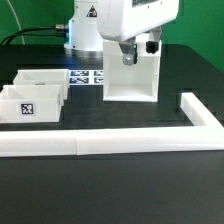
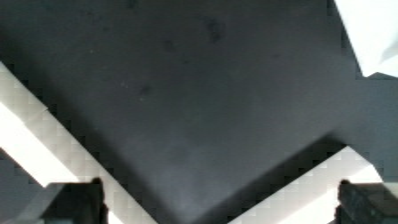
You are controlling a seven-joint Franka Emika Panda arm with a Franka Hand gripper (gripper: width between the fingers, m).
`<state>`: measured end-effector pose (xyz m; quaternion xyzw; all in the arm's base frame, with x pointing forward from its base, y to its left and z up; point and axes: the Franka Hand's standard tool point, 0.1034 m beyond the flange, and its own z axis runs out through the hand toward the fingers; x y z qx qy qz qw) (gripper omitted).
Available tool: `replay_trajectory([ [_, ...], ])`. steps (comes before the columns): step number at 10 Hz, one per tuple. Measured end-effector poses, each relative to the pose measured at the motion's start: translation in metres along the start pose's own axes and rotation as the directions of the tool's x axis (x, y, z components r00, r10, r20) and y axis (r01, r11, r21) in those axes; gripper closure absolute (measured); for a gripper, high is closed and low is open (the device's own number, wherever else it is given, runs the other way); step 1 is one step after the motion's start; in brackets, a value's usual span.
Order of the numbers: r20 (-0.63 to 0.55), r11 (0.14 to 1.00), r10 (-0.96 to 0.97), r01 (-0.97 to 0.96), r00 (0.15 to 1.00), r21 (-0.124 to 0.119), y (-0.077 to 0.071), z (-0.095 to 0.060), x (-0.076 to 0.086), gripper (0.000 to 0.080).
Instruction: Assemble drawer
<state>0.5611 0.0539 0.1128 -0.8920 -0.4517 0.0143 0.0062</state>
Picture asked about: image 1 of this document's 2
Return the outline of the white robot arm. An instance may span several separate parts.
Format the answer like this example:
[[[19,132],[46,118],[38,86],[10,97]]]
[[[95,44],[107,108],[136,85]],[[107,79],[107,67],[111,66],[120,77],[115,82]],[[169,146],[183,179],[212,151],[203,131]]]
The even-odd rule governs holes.
[[[137,63],[136,37],[148,32],[146,49],[158,51],[162,26],[176,19],[179,0],[74,0],[68,22],[68,54],[86,58],[103,56],[103,41],[119,43],[123,63]]]

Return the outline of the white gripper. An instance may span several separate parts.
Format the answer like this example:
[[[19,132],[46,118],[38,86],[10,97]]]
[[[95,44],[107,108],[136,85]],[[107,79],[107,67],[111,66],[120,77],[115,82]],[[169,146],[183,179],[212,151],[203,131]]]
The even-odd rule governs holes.
[[[151,30],[146,52],[155,54],[162,34],[160,26],[174,20],[178,9],[179,0],[98,0],[98,30],[103,39],[120,42],[123,63],[131,66],[137,63],[133,37]]]

